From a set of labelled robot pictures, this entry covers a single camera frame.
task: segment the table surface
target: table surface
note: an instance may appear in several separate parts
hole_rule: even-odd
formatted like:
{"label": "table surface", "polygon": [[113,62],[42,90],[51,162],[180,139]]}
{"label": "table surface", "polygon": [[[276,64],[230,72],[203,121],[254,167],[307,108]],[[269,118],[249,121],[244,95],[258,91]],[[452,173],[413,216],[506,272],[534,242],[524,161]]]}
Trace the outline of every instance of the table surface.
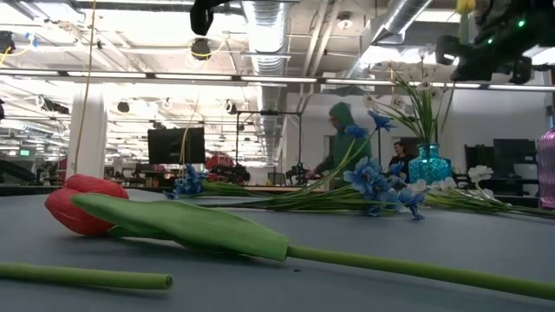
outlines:
{"label": "table surface", "polygon": [[[131,199],[161,194],[127,190]],[[553,311],[555,302],[326,263],[199,255],[153,240],[80,237],[44,208],[46,195],[1,198],[0,261],[169,273],[169,291],[70,287],[0,280],[0,309],[12,311]],[[197,199],[212,203],[237,199]],[[555,222],[423,210],[353,214],[236,210],[292,244],[555,282]]]}

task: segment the white column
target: white column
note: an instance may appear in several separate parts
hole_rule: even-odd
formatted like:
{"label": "white column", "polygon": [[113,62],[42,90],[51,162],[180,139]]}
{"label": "white column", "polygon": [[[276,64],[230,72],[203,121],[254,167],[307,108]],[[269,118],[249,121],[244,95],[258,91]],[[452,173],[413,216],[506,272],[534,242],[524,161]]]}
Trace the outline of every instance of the white column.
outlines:
{"label": "white column", "polygon": [[[83,119],[83,124],[81,124],[84,102],[85,85],[83,84],[73,98],[67,178],[76,173],[103,178],[106,131],[108,129],[108,105],[104,101],[102,85],[89,86],[85,118]],[[79,161],[76,172],[75,152],[81,127],[81,144],[79,146]]]}

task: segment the ceiling duct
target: ceiling duct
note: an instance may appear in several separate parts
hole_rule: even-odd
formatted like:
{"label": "ceiling duct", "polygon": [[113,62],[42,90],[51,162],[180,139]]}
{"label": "ceiling duct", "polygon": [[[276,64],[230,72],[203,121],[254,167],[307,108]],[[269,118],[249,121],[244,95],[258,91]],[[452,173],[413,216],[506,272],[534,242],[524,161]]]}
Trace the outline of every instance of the ceiling duct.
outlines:
{"label": "ceiling duct", "polygon": [[345,78],[365,79],[365,69],[373,63],[373,46],[383,44],[403,44],[405,31],[430,4],[432,0],[392,0],[388,11],[372,19],[362,32],[361,57],[347,72]]}
{"label": "ceiling duct", "polygon": [[[280,54],[286,50],[286,31],[289,9],[292,3],[274,1],[243,1],[243,10],[248,22],[250,51],[265,55],[253,56],[252,67],[255,75],[282,76],[285,74],[286,59]],[[282,88],[258,87],[258,110],[284,111],[285,96]],[[260,118],[260,128],[264,132],[268,161],[277,160],[279,135],[275,131],[278,124],[283,124],[280,118]]]}

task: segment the person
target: person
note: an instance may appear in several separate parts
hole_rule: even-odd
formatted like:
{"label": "person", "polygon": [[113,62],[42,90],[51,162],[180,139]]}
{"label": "person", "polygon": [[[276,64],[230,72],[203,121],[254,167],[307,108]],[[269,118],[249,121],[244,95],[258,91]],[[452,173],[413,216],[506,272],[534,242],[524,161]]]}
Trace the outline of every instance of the person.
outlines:
{"label": "person", "polygon": [[[339,102],[334,105],[330,110],[330,123],[331,125],[337,130],[336,135],[333,139],[333,149],[330,151],[330,154],[326,159],[316,167],[313,172],[309,172],[307,174],[308,179],[313,179],[315,175],[321,175],[325,171],[333,170],[339,166],[343,157],[349,150],[351,142],[353,138],[345,133],[345,128],[347,126],[355,125],[355,120],[350,113],[350,105],[345,102]],[[356,139],[355,144],[351,152],[357,151],[362,144],[364,144],[368,138],[359,138]],[[350,170],[355,170],[356,163],[363,157],[368,156],[369,159],[372,158],[372,148],[370,143],[366,143],[366,148],[358,154],[358,157],[353,159],[350,163],[348,163],[343,169],[342,172],[336,175],[336,183],[333,185],[333,188],[344,186],[343,183],[343,172]]]}
{"label": "person", "polygon": [[404,165],[401,168],[401,172],[407,175],[407,181],[409,181],[408,162],[412,160],[414,157],[410,154],[405,153],[405,145],[402,142],[394,143],[393,148],[395,149],[395,156],[391,159],[391,161],[389,161],[389,166],[393,164],[397,164],[399,162],[403,162]]}

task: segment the blue flower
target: blue flower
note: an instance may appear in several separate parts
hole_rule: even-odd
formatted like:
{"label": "blue flower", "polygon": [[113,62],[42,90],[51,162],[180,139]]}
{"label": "blue flower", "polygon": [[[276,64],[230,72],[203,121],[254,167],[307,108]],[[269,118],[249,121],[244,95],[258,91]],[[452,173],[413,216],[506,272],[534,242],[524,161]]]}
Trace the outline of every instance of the blue flower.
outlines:
{"label": "blue flower", "polygon": [[372,182],[378,176],[378,173],[368,166],[368,157],[361,158],[356,163],[354,171],[346,171],[343,173],[343,180],[353,184],[353,189],[361,194],[372,192]]}
{"label": "blue flower", "polygon": [[405,166],[405,162],[400,161],[396,164],[393,164],[393,165],[389,166],[389,172],[391,172],[391,174],[393,174],[396,177],[400,177],[401,176],[401,169],[404,166]]}
{"label": "blue flower", "polygon": [[418,193],[413,196],[413,192],[405,187],[399,192],[399,201],[410,209],[415,220],[419,221],[424,219],[424,216],[418,213],[418,205],[424,201],[424,194]]}
{"label": "blue flower", "polygon": [[345,127],[345,133],[355,139],[368,138],[369,130],[365,127],[359,127],[357,125],[350,125]]}
{"label": "blue flower", "polygon": [[400,211],[402,209],[401,201],[399,201],[399,194],[396,191],[389,191],[385,201],[388,203],[395,203],[394,205],[386,205],[387,209],[392,211]]}
{"label": "blue flower", "polygon": [[391,128],[395,127],[394,125],[391,124],[391,119],[388,117],[380,116],[378,113],[374,113],[371,110],[368,111],[368,114],[370,115],[370,117],[374,119],[375,130],[383,128],[389,132]]}
{"label": "blue flower", "polygon": [[190,164],[185,165],[185,176],[183,179],[174,181],[173,192],[164,192],[168,199],[178,199],[181,195],[196,195],[202,193],[202,179],[206,176],[196,172]]}
{"label": "blue flower", "polygon": [[378,161],[378,159],[371,159],[371,160],[368,162],[368,166],[369,166],[370,168],[372,168],[372,170],[374,170],[375,172],[378,172],[378,173],[382,173],[382,172],[383,172],[382,165],[380,165],[380,162]]}

